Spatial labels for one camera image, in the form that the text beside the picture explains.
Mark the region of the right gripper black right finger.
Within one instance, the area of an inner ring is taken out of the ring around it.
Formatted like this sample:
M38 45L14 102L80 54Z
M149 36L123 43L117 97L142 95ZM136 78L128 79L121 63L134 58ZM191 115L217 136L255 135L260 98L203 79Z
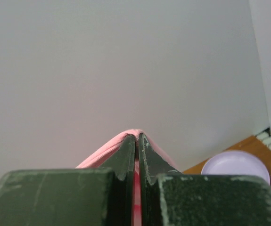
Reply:
M271 187L249 175L184 175L139 136L144 226L271 226Z

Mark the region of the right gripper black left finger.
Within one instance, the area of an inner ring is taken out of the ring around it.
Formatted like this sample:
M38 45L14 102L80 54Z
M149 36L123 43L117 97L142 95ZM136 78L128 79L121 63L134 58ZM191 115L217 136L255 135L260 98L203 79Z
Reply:
M16 170L0 180L0 226L130 226L135 136L94 168Z

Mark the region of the pink t-shirt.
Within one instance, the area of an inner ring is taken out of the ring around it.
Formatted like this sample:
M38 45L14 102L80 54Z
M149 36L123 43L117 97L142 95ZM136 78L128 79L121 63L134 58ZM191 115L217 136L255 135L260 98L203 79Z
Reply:
M77 168L87 168L87 167L98 167L102 163L104 163L111 155L113 155L120 148L121 144L125 137L129 134L135 136L136 141L139 140L139 136L144 131L141 129L129 129L123 131L106 142L103 146L101 146L97 151L92 153L88 158L86 158L83 162L81 162ZM151 144L154 151L161 156L169 166L173 167L173 171L177 172L176 164L169 157L169 155L162 150L150 137L148 137L148 141ZM135 161L135 175L133 176L133 225L141 226L142 225L142 217L141 217L141 197L140 197L140 167L139 161Z

